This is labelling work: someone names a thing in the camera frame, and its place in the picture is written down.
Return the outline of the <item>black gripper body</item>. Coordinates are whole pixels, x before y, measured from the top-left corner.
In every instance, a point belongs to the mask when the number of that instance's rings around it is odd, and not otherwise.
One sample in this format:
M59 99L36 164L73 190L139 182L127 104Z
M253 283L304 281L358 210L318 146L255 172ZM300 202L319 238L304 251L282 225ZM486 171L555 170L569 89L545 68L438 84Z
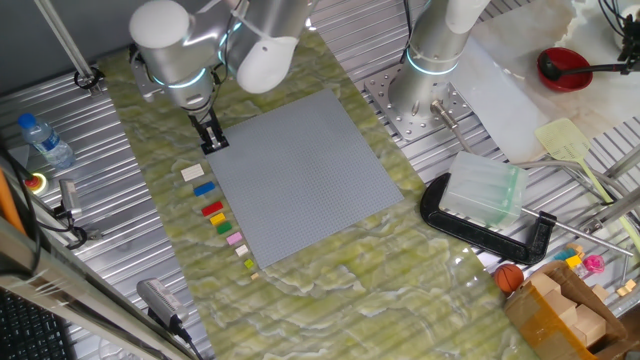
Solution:
M207 129L210 129L213 133L220 131L220 124L212 107L189 110L188 116L192 126L198 133L204 133Z

